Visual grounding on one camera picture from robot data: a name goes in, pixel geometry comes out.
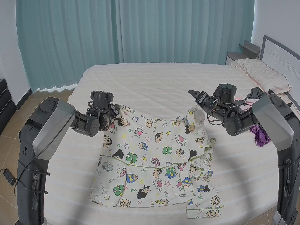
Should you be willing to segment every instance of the green cartoon character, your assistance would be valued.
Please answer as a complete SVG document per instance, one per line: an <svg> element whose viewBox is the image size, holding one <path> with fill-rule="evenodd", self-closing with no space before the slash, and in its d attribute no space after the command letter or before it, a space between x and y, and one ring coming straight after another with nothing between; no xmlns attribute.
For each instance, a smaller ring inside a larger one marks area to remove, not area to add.
<svg viewBox="0 0 300 225"><path fill-rule="evenodd" d="M175 167L169 167L166 169L166 176L170 178L176 177L176 168Z"/></svg>
<svg viewBox="0 0 300 225"><path fill-rule="evenodd" d="M115 193L116 196L122 196L123 191L124 191L124 185L120 184L114 187L113 192Z"/></svg>
<svg viewBox="0 0 300 225"><path fill-rule="evenodd" d="M129 152L126 156L126 161L129 163L136 163L137 162L137 155L134 153Z"/></svg>
<svg viewBox="0 0 300 225"><path fill-rule="evenodd" d="M164 147L163 148L163 154L169 155L172 153L172 148L170 146Z"/></svg>

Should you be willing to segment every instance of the white wall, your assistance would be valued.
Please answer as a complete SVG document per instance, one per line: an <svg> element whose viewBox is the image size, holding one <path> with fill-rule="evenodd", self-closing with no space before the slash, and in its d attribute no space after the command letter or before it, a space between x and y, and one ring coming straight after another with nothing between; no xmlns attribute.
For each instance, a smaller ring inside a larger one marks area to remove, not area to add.
<svg viewBox="0 0 300 225"><path fill-rule="evenodd" d="M264 35L300 54L300 0L255 0L251 42L261 48Z"/></svg>
<svg viewBox="0 0 300 225"><path fill-rule="evenodd" d="M16 0L0 0L0 78L3 77L17 104L30 86L18 47Z"/></svg>

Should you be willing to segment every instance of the purple fabric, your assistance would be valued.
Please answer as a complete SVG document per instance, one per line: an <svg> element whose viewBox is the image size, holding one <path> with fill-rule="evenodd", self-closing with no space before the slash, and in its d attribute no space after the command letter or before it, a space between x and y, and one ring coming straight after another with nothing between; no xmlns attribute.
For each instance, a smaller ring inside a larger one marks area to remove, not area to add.
<svg viewBox="0 0 300 225"><path fill-rule="evenodd" d="M253 125L250 127L250 131L255 134L254 140L257 146L262 147L271 141L266 131L261 129L259 125Z"/></svg>

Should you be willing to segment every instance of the white bed sheet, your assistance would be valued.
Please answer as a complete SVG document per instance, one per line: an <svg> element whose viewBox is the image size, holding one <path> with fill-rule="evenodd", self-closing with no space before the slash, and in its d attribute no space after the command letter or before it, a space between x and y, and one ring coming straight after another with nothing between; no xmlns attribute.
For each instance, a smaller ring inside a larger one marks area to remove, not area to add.
<svg viewBox="0 0 300 225"><path fill-rule="evenodd" d="M237 68L223 65L135 63L89 68L68 102L84 113L93 90L112 92L114 103L142 113L175 117L195 105L188 91L211 94L220 83L237 87L246 97L258 85ZM69 130L49 162L44 203L48 224L243 224L277 203L277 152L270 143L257 147L254 135L231 137L222 126L205 121L209 138L215 137L212 184L225 201L220 217L187 219L186 203L163 208L110 208L89 200L103 134L86 137Z"/></svg>

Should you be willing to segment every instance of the teal curtain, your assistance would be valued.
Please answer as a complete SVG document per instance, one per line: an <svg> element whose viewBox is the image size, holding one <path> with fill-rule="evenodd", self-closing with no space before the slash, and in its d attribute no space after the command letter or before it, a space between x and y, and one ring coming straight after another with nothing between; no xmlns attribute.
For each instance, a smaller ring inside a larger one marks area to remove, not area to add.
<svg viewBox="0 0 300 225"><path fill-rule="evenodd" d="M77 83L93 65L225 64L251 40L254 0L17 0L32 90Z"/></svg>

